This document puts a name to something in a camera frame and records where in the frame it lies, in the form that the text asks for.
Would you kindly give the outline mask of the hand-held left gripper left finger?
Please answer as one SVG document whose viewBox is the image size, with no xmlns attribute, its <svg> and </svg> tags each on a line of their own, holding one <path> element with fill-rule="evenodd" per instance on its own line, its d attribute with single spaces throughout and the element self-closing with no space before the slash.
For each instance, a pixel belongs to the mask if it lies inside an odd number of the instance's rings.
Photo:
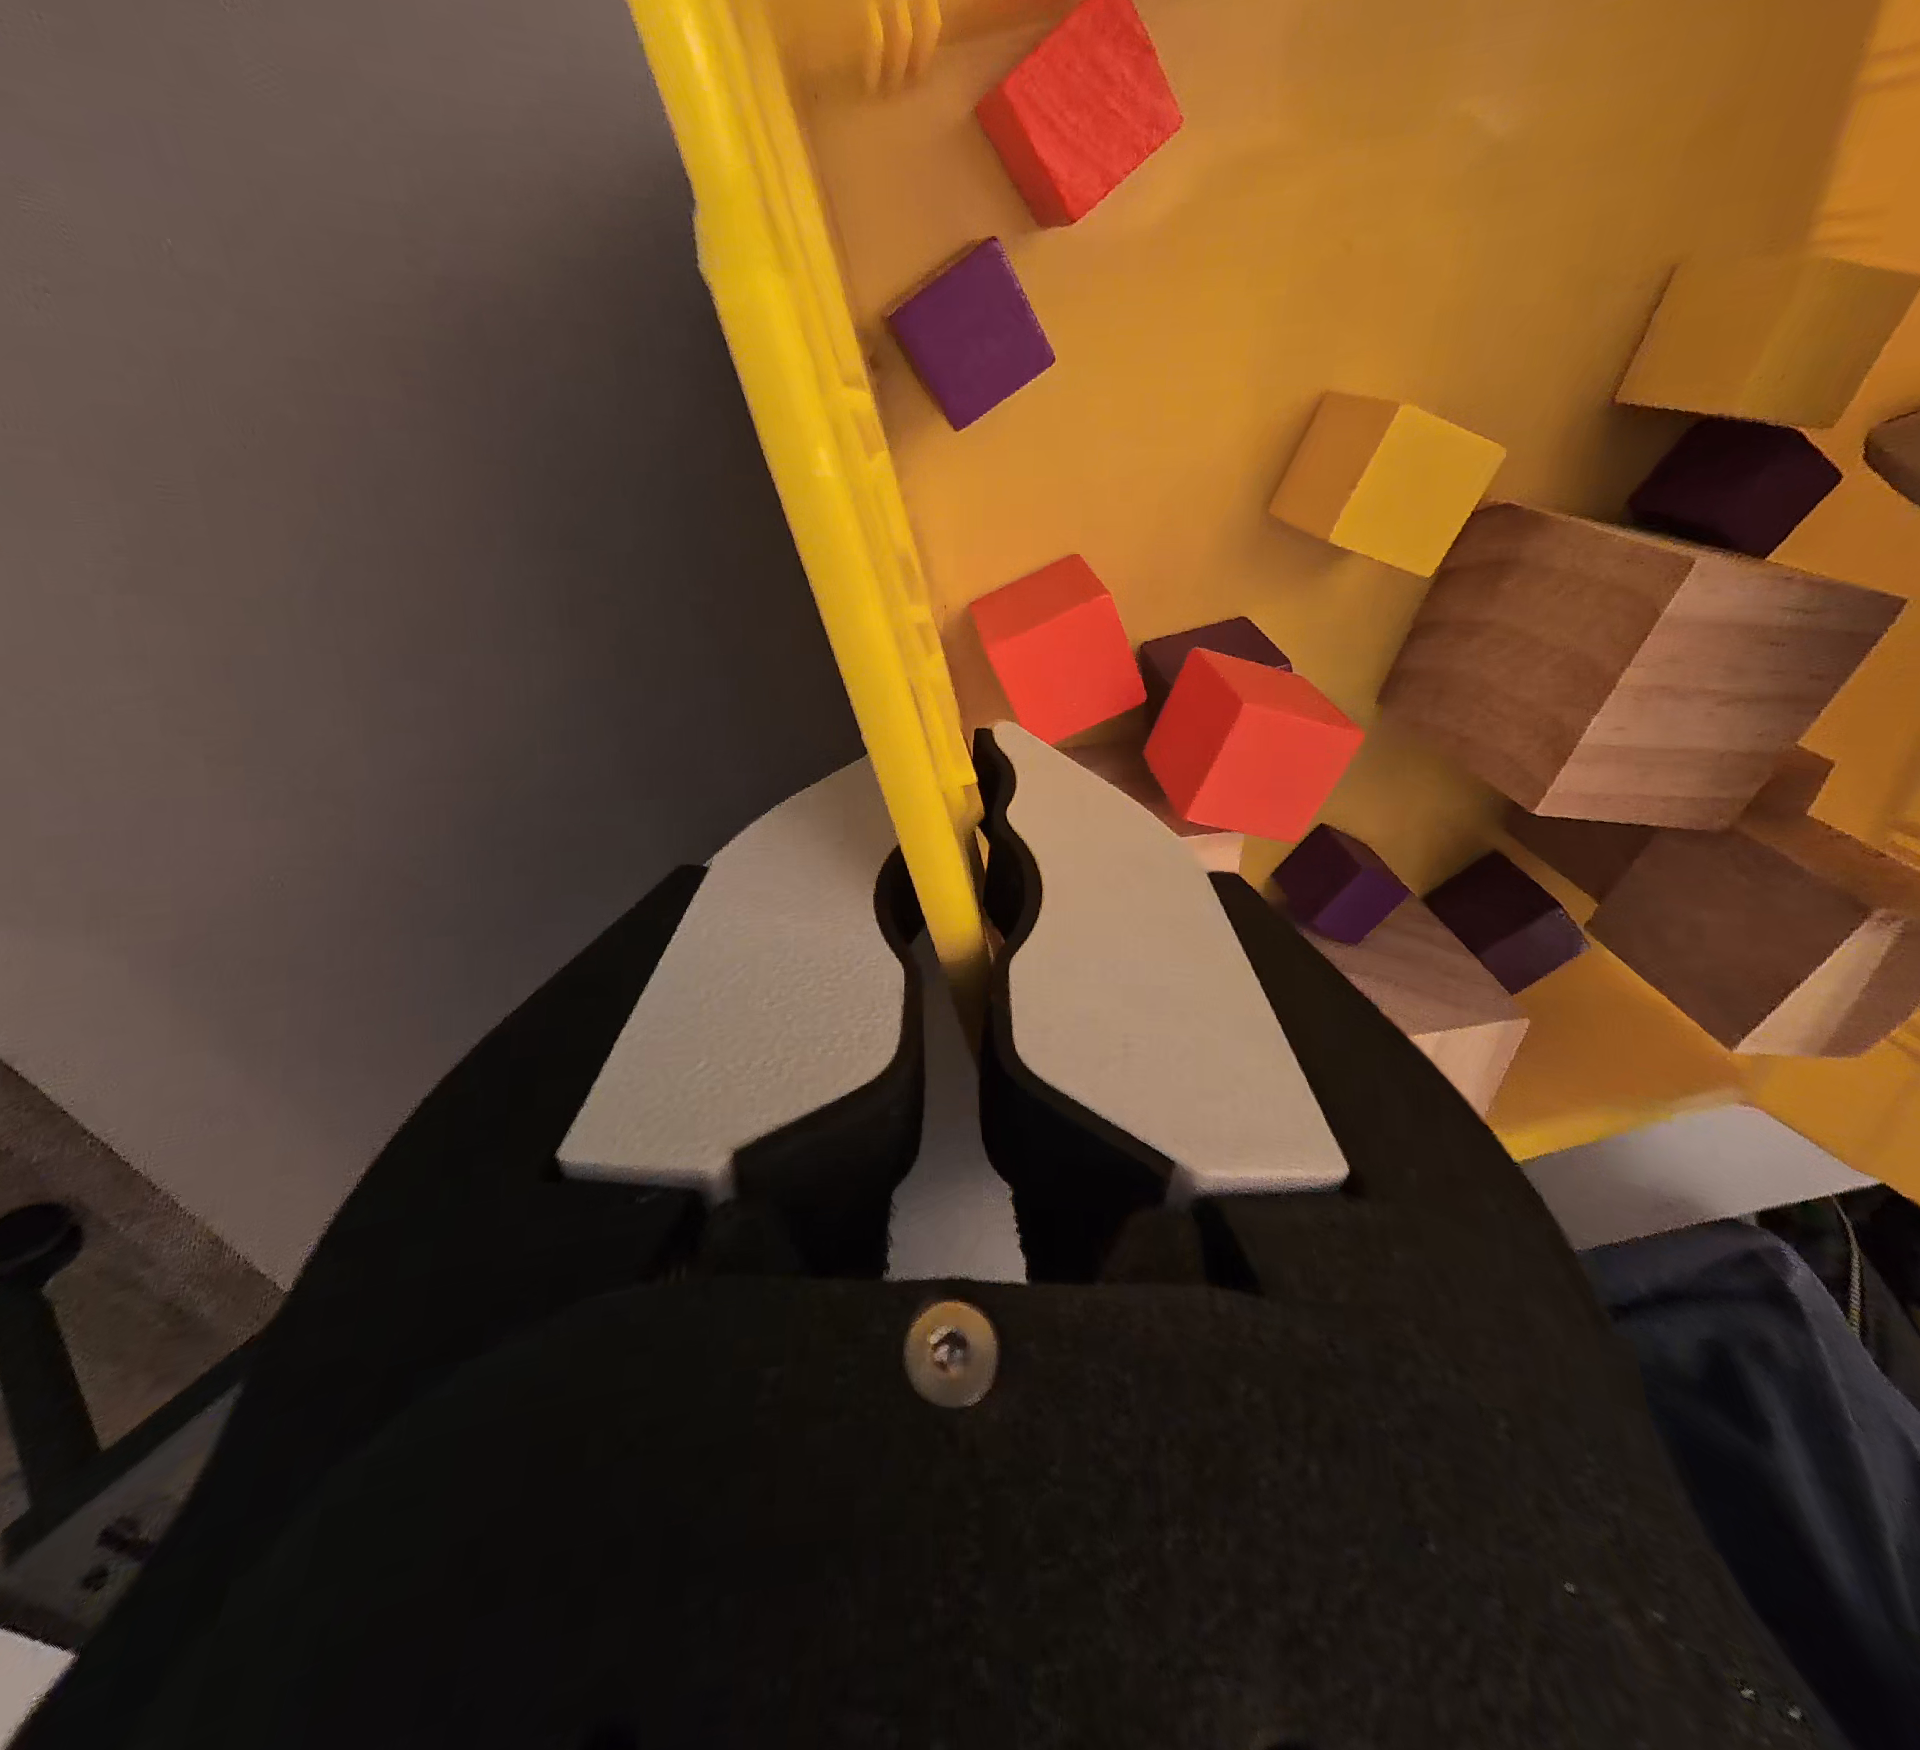
<svg viewBox="0 0 1920 1750">
<path fill-rule="evenodd" d="M 922 1152 L 922 905 L 870 756 L 708 853 L 555 1167 L 766 1210 L 813 1274 L 886 1274 Z"/>
</svg>

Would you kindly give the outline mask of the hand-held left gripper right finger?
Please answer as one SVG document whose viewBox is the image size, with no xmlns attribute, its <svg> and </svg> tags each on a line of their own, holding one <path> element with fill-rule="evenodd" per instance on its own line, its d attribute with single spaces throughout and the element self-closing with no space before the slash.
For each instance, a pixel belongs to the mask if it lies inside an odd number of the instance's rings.
<svg viewBox="0 0 1920 1750">
<path fill-rule="evenodd" d="M 999 930 L 975 1121 L 1038 1287 L 1134 1217 L 1351 1177 L 1200 853 L 1023 722 L 972 743 Z"/>
</svg>

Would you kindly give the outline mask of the yellow plastic box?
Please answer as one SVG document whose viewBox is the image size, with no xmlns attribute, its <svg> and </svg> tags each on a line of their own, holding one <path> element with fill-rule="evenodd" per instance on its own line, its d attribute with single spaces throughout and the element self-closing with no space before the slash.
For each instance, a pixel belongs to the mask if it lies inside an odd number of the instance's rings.
<svg viewBox="0 0 1920 1750">
<path fill-rule="evenodd" d="M 1262 614 L 1351 718 L 1421 576 L 1265 500 L 1323 394 L 1614 516 L 1694 258 L 1915 271 L 1915 0 L 627 0 L 859 732 L 988 981 L 965 605 L 1088 557 Z"/>
</svg>

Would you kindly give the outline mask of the person's dark blue pants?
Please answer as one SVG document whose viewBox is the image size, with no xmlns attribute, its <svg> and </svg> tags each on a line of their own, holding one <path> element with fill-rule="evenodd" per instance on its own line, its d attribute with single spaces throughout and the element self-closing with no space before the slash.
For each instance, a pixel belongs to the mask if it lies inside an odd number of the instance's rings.
<svg viewBox="0 0 1920 1750">
<path fill-rule="evenodd" d="M 1579 1261 L 1694 1510 L 1838 1738 L 1915 1745 L 1915 1397 L 1781 1229 L 1721 1219 Z"/>
</svg>

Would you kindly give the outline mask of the black round knob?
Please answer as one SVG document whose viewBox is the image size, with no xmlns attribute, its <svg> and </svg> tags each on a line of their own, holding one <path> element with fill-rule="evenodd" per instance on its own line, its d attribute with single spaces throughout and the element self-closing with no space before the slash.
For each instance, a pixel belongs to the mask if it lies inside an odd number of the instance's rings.
<svg viewBox="0 0 1920 1750">
<path fill-rule="evenodd" d="M 0 1287 L 44 1287 L 81 1256 L 78 1210 L 36 1200 L 0 1217 Z"/>
</svg>

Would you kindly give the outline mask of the grey metal bracket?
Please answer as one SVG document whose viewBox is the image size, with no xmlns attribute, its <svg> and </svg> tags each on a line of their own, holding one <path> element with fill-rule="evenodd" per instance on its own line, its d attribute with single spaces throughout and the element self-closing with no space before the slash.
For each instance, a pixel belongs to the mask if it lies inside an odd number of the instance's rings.
<svg viewBox="0 0 1920 1750">
<path fill-rule="evenodd" d="M 78 1470 L 59 1499 L 12 1521 L 8 1622 L 67 1647 L 95 1633 L 182 1521 L 235 1401 L 243 1381 L 184 1390 Z"/>
</svg>

